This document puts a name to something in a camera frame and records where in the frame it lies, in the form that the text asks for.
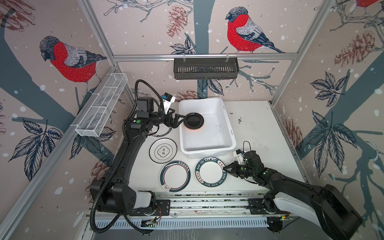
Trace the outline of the white plate green lettered rim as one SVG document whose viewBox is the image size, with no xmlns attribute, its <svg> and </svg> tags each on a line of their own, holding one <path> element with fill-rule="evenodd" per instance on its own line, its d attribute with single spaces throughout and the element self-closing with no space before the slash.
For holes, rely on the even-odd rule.
<svg viewBox="0 0 384 240">
<path fill-rule="evenodd" d="M 207 157 L 200 160 L 195 168 L 197 180 L 205 187 L 214 188 L 222 185 L 227 178 L 225 164 L 218 158 Z"/>
</svg>

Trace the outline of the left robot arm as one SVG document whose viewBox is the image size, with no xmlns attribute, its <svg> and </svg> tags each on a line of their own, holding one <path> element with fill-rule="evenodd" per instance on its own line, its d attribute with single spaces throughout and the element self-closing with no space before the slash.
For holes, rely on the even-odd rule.
<svg viewBox="0 0 384 240">
<path fill-rule="evenodd" d="M 154 102 L 153 98 L 138 99 L 133 112 L 124 121 L 124 140 L 116 158 L 103 177 L 91 183 L 92 213 L 99 211 L 129 215 L 135 209 L 155 209 L 154 193 L 135 191 L 129 186 L 135 160 L 154 126 L 164 124 L 176 129 L 186 117 L 173 109 L 166 112 L 163 104 L 155 111 Z"/>
</svg>

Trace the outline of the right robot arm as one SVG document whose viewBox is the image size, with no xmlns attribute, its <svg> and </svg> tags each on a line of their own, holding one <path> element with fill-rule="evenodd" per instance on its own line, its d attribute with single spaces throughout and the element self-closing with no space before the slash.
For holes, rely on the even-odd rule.
<svg viewBox="0 0 384 240">
<path fill-rule="evenodd" d="M 267 168 L 255 151 L 244 152 L 243 161 L 223 168 L 235 178 L 269 191 L 257 207 L 267 213 L 288 212 L 316 225 L 333 240 L 350 240 L 363 223 L 362 217 L 332 185 L 310 185 Z"/>
</svg>

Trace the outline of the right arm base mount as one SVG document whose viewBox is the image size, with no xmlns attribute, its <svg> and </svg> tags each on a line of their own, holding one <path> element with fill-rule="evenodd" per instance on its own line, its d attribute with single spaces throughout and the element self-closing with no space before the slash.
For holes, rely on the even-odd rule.
<svg viewBox="0 0 384 240">
<path fill-rule="evenodd" d="M 275 205 L 270 206 L 264 199 L 248 199 L 246 209 L 250 210 L 252 215 L 289 215 L 289 212 L 279 210 Z"/>
</svg>

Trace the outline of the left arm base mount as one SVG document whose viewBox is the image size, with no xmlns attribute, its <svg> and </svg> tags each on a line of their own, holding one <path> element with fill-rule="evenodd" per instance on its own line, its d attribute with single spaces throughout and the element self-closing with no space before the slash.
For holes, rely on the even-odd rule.
<svg viewBox="0 0 384 240">
<path fill-rule="evenodd" d="M 156 200 L 146 208 L 134 209 L 129 216 L 132 217 L 160 217 L 169 216 L 170 214 L 170 200 Z"/>
</svg>

